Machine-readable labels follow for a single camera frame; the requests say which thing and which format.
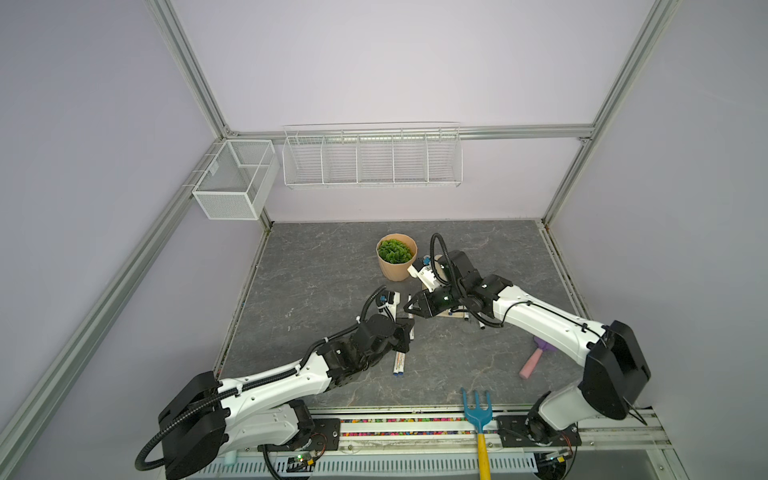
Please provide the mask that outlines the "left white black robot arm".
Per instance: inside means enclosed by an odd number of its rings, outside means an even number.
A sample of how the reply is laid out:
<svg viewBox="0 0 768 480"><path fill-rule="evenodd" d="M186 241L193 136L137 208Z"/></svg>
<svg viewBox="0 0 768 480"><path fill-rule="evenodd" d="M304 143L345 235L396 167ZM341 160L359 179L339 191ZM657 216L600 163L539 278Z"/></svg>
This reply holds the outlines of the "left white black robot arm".
<svg viewBox="0 0 768 480"><path fill-rule="evenodd" d="M184 479L230 451L308 441L314 421L305 398L351 383L391 351L408 352L413 326L407 317L376 313L282 367L223 380L211 371L194 376L160 412L135 469Z"/></svg>

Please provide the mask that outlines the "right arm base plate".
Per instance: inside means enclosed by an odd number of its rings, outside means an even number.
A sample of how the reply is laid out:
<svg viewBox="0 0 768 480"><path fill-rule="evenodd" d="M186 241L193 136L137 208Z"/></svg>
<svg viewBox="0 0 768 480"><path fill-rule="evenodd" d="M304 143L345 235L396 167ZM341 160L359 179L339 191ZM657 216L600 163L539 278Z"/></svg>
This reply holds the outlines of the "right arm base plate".
<svg viewBox="0 0 768 480"><path fill-rule="evenodd" d="M579 447L581 436L575 424L556 431L538 417L500 415L496 418L501 444L512 447Z"/></svg>

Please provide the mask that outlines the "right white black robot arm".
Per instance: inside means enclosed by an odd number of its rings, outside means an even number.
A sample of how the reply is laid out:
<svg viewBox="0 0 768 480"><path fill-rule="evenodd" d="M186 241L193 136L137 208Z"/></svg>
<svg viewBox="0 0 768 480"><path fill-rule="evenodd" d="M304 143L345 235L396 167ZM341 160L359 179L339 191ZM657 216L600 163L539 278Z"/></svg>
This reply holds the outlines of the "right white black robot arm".
<svg viewBox="0 0 768 480"><path fill-rule="evenodd" d="M528 412L525 434L537 445L551 444L585 419L626 419L651 379L630 326L618 320L605 325L570 314L506 278L482 276L460 250L429 263L417 259L408 272L424 288L406 305L406 312L432 318L448 310L464 310L488 327L515 326L582 368L580 379L543 394Z"/></svg>

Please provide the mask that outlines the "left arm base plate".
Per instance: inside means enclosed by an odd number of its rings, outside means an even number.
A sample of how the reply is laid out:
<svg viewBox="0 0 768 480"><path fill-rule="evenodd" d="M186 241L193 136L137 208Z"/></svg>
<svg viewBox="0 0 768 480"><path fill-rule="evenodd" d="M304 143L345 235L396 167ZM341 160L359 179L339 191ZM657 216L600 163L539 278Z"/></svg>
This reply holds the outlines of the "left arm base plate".
<svg viewBox="0 0 768 480"><path fill-rule="evenodd" d="M311 430L300 430L285 444L269 445L268 451L337 451L340 439L341 420L339 418L315 418Z"/></svg>

